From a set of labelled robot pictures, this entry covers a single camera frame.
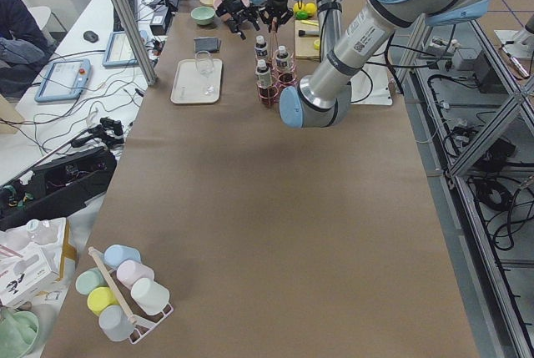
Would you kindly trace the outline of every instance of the keyboard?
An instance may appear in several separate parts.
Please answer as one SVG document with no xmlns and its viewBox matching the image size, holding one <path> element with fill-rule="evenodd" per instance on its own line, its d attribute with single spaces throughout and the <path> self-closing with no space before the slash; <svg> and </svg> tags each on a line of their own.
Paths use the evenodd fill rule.
<svg viewBox="0 0 534 358">
<path fill-rule="evenodd" d="M 137 20 L 137 0 L 127 0 L 128 5 L 132 9 L 133 18 Z M 123 24 L 120 22 L 120 18 L 118 18 L 117 9 L 113 9 L 113 30 L 114 31 L 124 31 Z"/>
</svg>

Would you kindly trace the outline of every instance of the tablet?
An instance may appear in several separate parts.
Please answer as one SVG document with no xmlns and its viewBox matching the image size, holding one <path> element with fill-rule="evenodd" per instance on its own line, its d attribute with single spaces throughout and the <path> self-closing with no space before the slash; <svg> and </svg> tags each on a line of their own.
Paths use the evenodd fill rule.
<svg viewBox="0 0 534 358">
<path fill-rule="evenodd" d="M 48 68 L 35 100 L 37 102 L 76 99 L 89 80 L 91 63 L 88 59 L 55 62 Z"/>
<path fill-rule="evenodd" d="M 146 31 L 139 31 L 143 43 L 147 42 L 148 34 Z M 117 31 L 109 35 L 108 46 L 103 55 L 102 65 L 105 68 L 123 68 L 125 66 L 137 65 L 137 59 L 134 51 L 130 47 L 130 42 L 126 32 Z"/>
</svg>

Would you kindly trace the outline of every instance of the glass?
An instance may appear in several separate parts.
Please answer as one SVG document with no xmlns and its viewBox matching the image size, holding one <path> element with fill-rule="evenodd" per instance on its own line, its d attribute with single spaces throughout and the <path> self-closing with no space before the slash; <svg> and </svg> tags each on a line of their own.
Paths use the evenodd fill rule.
<svg viewBox="0 0 534 358">
<path fill-rule="evenodd" d="M 211 95 L 215 92 L 215 87 L 211 85 L 209 81 L 209 75 L 214 72 L 214 60 L 211 58 L 211 53 L 208 51 L 199 51 L 194 55 L 194 64 L 197 67 L 197 71 L 206 77 L 206 87 L 204 89 L 204 95 Z"/>
</svg>

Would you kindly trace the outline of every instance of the mug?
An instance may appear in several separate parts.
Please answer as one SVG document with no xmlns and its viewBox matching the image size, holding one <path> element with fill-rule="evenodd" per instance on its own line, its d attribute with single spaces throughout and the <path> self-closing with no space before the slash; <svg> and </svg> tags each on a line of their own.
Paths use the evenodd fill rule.
<svg viewBox="0 0 534 358">
<path fill-rule="evenodd" d="M 98 325 L 111 341 L 126 340 L 135 329 L 135 325 L 128 320 L 119 305 L 110 305 L 103 310 Z"/>
<path fill-rule="evenodd" d="M 109 246 L 103 253 L 103 261 L 113 269 L 117 269 L 125 260 L 141 262 L 141 254 L 135 248 L 119 244 Z"/>
<path fill-rule="evenodd" d="M 83 295 L 88 295 L 97 287 L 105 285 L 106 280 L 98 268 L 86 270 L 76 279 L 76 291 Z"/>
<path fill-rule="evenodd" d="M 116 304 L 118 304 L 117 299 L 109 287 L 97 287 L 87 297 L 87 307 L 96 316 L 100 316 L 110 305 Z"/>
<path fill-rule="evenodd" d="M 143 277 L 154 280 L 154 271 L 135 260 L 125 260 L 117 268 L 117 279 L 129 290 Z"/>
<path fill-rule="evenodd" d="M 170 297 L 169 290 L 146 277 L 135 282 L 130 294 L 147 315 L 156 315 L 164 310 Z"/>
</svg>

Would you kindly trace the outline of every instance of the black mouse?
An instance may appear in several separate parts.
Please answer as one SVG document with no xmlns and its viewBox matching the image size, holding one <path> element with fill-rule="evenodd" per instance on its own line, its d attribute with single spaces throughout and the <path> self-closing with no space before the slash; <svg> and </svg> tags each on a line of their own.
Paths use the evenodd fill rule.
<svg viewBox="0 0 534 358">
<path fill-rule="evenodd" d="M 83 39 L 86 41 L 89 41 L 90 43 L 96 43 L 98 41 L 98 34 L 95 32 L 88 30 L 85 33 L 83 33 Z"/>
</svg>

